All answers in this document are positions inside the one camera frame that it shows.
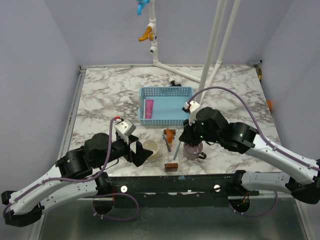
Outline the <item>yellow ceramic mug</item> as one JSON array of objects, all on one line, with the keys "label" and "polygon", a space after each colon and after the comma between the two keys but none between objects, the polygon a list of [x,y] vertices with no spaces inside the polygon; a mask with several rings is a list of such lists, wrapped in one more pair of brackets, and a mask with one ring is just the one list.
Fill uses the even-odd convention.
[{"label": "yellow ceramic mug", "polygon": [[159,145],[158,143],[153,139],[147,139],[142,143],[142,147],[145,150],[152,151],[152,155],[148,157],[149,161],[154,161],[159,156]]}]

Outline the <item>purple plastic cup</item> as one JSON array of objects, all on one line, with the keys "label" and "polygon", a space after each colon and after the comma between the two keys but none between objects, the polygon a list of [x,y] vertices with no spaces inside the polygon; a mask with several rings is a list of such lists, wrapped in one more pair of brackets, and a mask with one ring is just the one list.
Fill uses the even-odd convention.
[{"label": "purple plastic cup", "polygon": [[187,143],[183,145],[183,155],[188,160],[195,160],[195,159],[206,159],[207,155],[203,152],[203,144],[200,143],[196,146],[191,146]]}]

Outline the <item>grey toothbrush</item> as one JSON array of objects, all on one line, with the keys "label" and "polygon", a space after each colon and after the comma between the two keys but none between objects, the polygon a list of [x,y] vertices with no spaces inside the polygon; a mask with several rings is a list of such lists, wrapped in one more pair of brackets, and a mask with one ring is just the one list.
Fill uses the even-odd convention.
[{"label": "grey toothbrush", "polygon": [[166,147],[167,147],[168,152],[171,153],[172,150],[171,150],[171,146],[170,146],[170,144],[169,144],[169,142],[168,142],[167,135],[163,133],[163,134],[162,134],[162,137],[163,137],[163,139],[164,139],[164,141],[165,141],[165,144],[166,144]]},{"label": "grey toothbrush", "polygon": [[175,153],[174,153],[174,156],[173,156],[173,161],[175,161],[177,159],[177,156],[178,156],[178,153],[179,153],[179,150],[180,150],[180,146],[181,146],[181,141],[178,142],[178,145],[176,147],[176,150],[175,150]]}]

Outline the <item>clear tray with brown ends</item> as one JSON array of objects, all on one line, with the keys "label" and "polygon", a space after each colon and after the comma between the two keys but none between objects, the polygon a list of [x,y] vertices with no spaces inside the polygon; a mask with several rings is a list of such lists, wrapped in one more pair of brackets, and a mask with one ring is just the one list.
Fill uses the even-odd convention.
[{"label": "clear tray with brown ends", "polygon": [[164,161],[164,171],[165,171],[166,173],[177,172],[177,171],[178,171],[178,168],[179,168],[179,164],[178,164],[178,162],[177,162],[177,159],[176,159],[175,161],[173,161],[174,154],[175,154],[175,151],[176,151],[176,149],[174,148],[175,136],[176,136],[176,134],[174,135],[172,144],[170,144],[171,152],[168,152],[168,149],[167,149],[165,140],[164,140],[163,135],[162,135],[162,138],[163,138],[163,140],[164,140],[164,144],[165,144],[165,147],[166,147],[166,153],[165,153],[165,157],[164,157],[164,158],[165,158],[165,161]]}]

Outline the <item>orange toothpaste tube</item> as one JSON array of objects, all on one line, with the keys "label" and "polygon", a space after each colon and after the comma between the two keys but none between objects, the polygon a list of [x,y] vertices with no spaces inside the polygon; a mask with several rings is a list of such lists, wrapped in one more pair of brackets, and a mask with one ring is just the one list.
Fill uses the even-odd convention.
[{"label": "orange toothpaste tube", "polygon": [[173,139],[176,134],[176,131],[174,129],[167,128],[165,134],[166,134],[166,140],[168,144],[171,145],[173,143]]}]

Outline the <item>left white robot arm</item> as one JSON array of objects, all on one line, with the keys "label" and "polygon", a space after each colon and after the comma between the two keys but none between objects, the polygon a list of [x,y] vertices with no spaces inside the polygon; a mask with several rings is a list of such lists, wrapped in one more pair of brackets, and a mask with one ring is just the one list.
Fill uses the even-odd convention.
[{"label": "left white robot arm", "polygon": [[1,194],[5,205],[3,218],[6,225],[25,227],[37,222],[51,208],[82,197],[107,197],[115,188],[104,171],[109,162],[125,158],[136,167],[153,154],[143,148],[139,139],[131,135],[126,142],[119,136],[112,142],[106,133],[97,133],[84,145],[70,150],[55,165],[30,186],[7,190]]}]

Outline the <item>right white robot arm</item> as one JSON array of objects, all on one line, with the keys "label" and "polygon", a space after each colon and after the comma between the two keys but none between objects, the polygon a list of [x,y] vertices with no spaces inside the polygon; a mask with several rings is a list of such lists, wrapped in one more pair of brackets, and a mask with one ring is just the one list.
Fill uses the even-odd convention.
[{"label": "right white robot arm", "polygon": [[258,129],[243,122],[228,122],[219,110],[185,103],[189,114],[179,140],[192,147],[202,142],[219,144],[225,150],[245,154],[279,169],[279,172],[242,171],[230,183],[230,191],[241,196],[247,191],[275,191],[290,194],[306,204],[320,200],[320,162],[276,144]]}]

